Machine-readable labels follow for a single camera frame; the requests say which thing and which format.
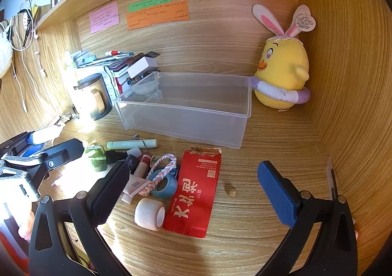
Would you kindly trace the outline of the black dropper bottle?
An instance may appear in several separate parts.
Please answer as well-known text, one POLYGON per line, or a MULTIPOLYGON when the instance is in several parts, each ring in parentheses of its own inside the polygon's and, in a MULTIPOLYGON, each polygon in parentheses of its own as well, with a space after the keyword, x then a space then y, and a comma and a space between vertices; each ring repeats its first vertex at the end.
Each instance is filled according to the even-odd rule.
POLYGON ((142 151, 140 148, 134 147, 128 151, 107 150, 105 155, 108 164, 115 164, 117 161, 125 160, 130 155, 138 159, 142 156, 142 151))

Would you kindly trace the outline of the pale green tube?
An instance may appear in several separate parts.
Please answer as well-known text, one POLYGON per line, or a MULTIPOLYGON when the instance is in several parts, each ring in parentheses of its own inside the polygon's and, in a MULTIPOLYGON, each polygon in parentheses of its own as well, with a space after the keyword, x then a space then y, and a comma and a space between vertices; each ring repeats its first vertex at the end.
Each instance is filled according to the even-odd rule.
POLYGON ((110 141, 106 143, 106 147, 109 150, 129 150, 132 148, 139 149, 154 149, 158 147, 157 139, 144 139, 144 140, 121 140, 121 141, 110 141))

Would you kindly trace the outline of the red cap lip gloss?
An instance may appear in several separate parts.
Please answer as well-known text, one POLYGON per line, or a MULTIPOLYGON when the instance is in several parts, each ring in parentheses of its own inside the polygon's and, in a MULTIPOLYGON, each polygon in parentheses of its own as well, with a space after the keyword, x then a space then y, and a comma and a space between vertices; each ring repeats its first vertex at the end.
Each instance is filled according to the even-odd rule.
POLYGON ((134 171, 134 176, 139 178, 145 178, 150 170, 151 156, 149 154, 144 154, 138 166, 134 171))

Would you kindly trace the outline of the blue tape roll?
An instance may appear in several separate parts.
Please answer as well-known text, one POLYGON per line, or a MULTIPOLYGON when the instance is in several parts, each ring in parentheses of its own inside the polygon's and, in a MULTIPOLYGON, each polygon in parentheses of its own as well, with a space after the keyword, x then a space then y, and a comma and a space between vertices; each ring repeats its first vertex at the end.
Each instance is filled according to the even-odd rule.
POLYGON ((158 185, 150 192, 153 196, 161 199, 171 198, 177 190, 177 179, 171 172, 158 183, 158 185))

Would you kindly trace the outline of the red paper packet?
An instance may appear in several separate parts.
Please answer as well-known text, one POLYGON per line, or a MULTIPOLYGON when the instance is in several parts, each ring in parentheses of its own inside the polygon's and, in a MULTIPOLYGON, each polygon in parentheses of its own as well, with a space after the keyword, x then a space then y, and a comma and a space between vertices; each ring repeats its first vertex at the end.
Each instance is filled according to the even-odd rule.
POLYGON ((163 229, 204 238, 215 199, 221 150, 191 147, 183 153, 177 190, 166 212, 163 229))

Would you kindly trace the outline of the brown mug with lid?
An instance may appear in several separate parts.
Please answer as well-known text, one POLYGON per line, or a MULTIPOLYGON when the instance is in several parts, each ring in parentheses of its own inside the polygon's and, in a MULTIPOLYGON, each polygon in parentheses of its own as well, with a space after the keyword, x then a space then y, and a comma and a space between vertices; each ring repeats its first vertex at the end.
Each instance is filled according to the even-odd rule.
POLYGON ((102 74, 95 73, 77 81, 74 90, 82 112, 87 113, 93 121, 104 118, 112 111, 112 100, 102 74))

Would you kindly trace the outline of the stack of books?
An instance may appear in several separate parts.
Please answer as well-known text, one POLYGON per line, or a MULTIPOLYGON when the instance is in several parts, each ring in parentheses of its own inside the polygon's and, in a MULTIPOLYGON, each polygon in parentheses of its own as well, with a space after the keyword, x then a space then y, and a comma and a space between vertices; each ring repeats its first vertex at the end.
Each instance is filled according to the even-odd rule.
POLYGON ((88 50, 82 50, 72 54, 71 58, 76 66, 76 75, 79 79, 95 73, 102 74, 109 96, 114 100, 130 89, 133 84, 140 81, 140 79, 158 70, 159 67, 131 79, 127 69, 144 56, 156 59, 160 54, 157 52, 148 52, 146 54, 140 52, 139 54, 134 54, 134 56, 104 56, 97 58, 88 50))

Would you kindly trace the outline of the bowl of glass marbles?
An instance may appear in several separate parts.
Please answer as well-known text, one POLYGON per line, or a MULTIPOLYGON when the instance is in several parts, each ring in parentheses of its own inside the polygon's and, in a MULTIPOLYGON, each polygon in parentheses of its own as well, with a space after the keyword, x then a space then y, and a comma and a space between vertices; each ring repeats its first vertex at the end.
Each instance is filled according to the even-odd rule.
POLYGON ((155 93, 159 89, 160 77, 159 72, 153 72, 147 75, 131 87, 132 93, 142 96, 149 96, 155 93))

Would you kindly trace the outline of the red white marker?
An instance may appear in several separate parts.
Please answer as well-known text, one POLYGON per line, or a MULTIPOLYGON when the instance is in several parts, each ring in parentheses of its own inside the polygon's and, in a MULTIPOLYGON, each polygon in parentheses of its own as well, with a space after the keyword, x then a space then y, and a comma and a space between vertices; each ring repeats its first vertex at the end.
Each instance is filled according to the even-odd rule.
POLYGON ((133 52, 122 52, 122 51, 107 51, 105 56, 134 56, 133 52))

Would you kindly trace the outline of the white small box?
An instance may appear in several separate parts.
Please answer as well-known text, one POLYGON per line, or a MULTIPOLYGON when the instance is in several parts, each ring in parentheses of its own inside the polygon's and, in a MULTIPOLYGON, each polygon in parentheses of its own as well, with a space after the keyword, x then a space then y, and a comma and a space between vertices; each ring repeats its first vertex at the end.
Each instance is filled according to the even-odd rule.
POLYGON ((133 63, 128 69, 127 73, 131 79, 143 75, 146 72, 150 72, 156 68, 158 68, 159 65, 156 62, 155 58, 151 57, 142 57, 139 59, 137 62, 133 63))

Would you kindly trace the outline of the pink sticky note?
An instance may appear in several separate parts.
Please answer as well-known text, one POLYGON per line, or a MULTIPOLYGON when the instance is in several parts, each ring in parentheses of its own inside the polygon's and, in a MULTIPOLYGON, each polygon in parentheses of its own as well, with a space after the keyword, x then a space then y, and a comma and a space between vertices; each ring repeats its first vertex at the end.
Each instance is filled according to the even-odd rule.
POLYGON ((97 11, 93 11, 89 14, 89 20, 91 34, 118 25, 119 13, 117 2, 111 2, 97 11))

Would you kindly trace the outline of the clear plastic storage bin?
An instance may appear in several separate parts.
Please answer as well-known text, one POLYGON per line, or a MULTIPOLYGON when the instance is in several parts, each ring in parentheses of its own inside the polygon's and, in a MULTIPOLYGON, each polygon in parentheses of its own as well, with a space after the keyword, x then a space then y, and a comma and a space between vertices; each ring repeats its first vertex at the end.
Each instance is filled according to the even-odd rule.
POLYGON ((239 75, 159 72, 159 89, 116 100, 127 130, 239 149, 251 116, 252 85, 239 75))

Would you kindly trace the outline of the green sticky note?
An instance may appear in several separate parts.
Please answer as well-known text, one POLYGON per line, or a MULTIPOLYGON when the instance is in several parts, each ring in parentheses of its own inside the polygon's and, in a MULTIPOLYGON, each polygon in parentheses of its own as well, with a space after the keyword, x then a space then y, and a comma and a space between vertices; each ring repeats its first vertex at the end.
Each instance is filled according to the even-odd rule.
POLYGON ((165 4, 171 2, 172 0, 141 0, 139 2, 135 2, 128 6, 128 12, 132 13, 135 11, 140 11, 142 9, 146 9, 152 6, 157 6, 159 4, 165 4))

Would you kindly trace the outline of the yellow chick plush toy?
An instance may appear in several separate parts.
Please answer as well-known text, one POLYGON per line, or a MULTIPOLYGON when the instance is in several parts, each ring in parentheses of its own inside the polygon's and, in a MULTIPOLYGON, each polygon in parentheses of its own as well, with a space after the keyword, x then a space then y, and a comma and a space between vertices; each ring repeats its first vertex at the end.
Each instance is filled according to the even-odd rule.
POLYGON ((265 42, 258 68, 250 78, 257 99, 278 111, 306 103, 310 99, 310 91, 305 87, 310 77, 309 61, 305 47, 297 36, 316 27, 309 7, 305 4, 297 7, 287 30, 261 4, 255 4, 252 13, 274 34, 265 42))

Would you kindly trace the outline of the orange sticky note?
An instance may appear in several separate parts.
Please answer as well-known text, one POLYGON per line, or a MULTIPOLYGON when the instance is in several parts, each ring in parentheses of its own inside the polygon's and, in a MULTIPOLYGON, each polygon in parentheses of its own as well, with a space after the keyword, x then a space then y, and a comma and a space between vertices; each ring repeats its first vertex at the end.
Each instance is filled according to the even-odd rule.
POLYGON ((128 30, 145 28, 167 22, 186 21, 189 19, 189 5, 187 0, 177 0, 158 4, 139 11, 127 13, 126 15, 128 30))

